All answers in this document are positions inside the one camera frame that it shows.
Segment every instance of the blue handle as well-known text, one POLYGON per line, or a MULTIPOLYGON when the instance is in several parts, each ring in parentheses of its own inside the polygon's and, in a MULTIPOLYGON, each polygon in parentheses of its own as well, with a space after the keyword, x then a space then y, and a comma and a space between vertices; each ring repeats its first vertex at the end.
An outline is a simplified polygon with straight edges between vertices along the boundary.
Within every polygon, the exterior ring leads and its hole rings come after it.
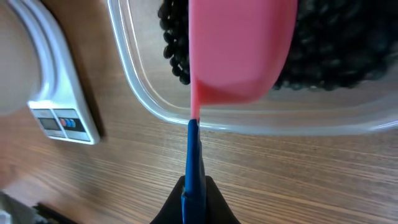
POLYGON ((182 200, 182 220, 184 224, 204 224, 206 213, 206 177, 199 122, 192 119, 188 123, 188 151, 185 167, 185 187, 182 200))

